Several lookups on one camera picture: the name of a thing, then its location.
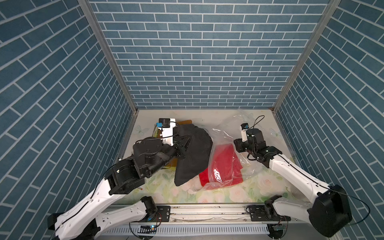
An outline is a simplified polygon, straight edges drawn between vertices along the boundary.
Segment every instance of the red cloth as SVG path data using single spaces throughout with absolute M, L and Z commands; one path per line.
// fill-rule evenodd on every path
M 220 187 L 242 183 L 243 176 L 240 171 L 242 168 L 243 166 L 236 155 L 233 144 L 218 145 L 215 148 L 213 161 L 211 162 L 212 172 L 208 173 L 208 167 L 199 174 L 201 186 L 209 182 L 208 174 L 213 175 L 215 182 L 225 183 L 223 185 L 218 184 Z

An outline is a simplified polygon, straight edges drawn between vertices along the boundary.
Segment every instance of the floral tablecloth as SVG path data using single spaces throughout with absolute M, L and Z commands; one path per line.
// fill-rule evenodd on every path
M 184 116 L 185 114 L 182 115 L 176 110 L 170 111 L 172 111 L 170 116 L 176 118 L 177 121 L 192 118 L 190 116 Z M 169 117 L 164 110 L 161 111 L 161 113 L 149 113 L 149 110 L 140 111 L 139 117 L 142 112 L 144 112 L 144 116 L 137 119 L 130 142 L 135 142 L 138 139 L 150 136 L 153 131 L 153 125 L 160 115 L 162 117 Z M 285 155 L 291 158 L 272 114 L 265 110 L 252 110 L 252 112 L 250 118 L 260 114 L 266 116 L 266 118 L 260 122 L 260 125 L 267 145 L 281 149 Z M 216 117 L 220 117 L 220 114 L 222 113 L 219 112 L 216 114 Z M 199 127 L 209 124 L 207 121 L 202 122 L 201 124 L 196 122 L 197 121 L 194 120 L 194 124 Z M 196 186 L 200 183 L 198 176 L 177 187 L 174 183 L 174 167 L 159 170 L 150 179 L 146 179 L 146 184 L 133 190 L 117 203 L 134 203 L 139 201 L 143 196 L 152 196 L 154 201 L 158 204 L 264 202 L 275 194 L 280 194 L 289 199 L 293 197 L 291 194 L 291 184 L 287 180 L 278 173 L 266 168 L 261 163 L 255 162 L 252 164 L 254 164 L 253 174 L 247 179 L 244 177 L 242 183 L 215 190 L 197 190 L 199 188 Z

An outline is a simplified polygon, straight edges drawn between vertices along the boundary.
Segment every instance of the plastic bag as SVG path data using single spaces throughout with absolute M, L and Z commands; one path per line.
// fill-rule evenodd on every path
M 233 144 L 234 139 L 241 138 L 240 125 L 245 122 L 251 126 L 254 119 L 239 111 L 239 114 L 223 120 L 218 126 L 206 128 L 213 146 L 209 166 L 199 174 L 203 190 L 236 185 L 262 171 L 263 164 L 250 161 L 247 159 L 248 153 L 238 153 Z

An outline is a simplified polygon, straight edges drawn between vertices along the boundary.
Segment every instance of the blue brick wall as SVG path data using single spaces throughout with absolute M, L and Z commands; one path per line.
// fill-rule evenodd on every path
M 138 108 L 272 107 L 328 0 L 91 0 Z
M 48 239 L 132 111 L 76 0 L 0 1 L 0 56 L 0 239 Z
M 277 112 L 303 168 L 369 204 L 345 239 L 383 239 L 383 12 L 382 0 L 342 0 Z M 367 209 L 351 202 L 359 221 Z

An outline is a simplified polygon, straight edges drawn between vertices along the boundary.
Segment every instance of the white joint cover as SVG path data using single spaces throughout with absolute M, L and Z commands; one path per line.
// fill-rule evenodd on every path
M 312 207 L 312 203 L 310 202 L 288 200 L 285 197 L 280 197 L 276 199 L 272 205 L 278 215 L 290 216 L 291 218 L 311 223 L 309 213 L 307 212 L 307 209 Z
M 172 136 L 173 136 L 173 128 L 176 126 L 176 124 L 174 123 L 174 122 L 176 122 L 176 120 L 174 118 L 171 118 L 170 121 L 171 121 L 170 127 L 168 127 L 168 128 L 159 127 L 158 129 L 162 129 L 161 137 L 167 137 L 167 138 L 163 138 L 163 143 L 173 146 L 173 137 Z

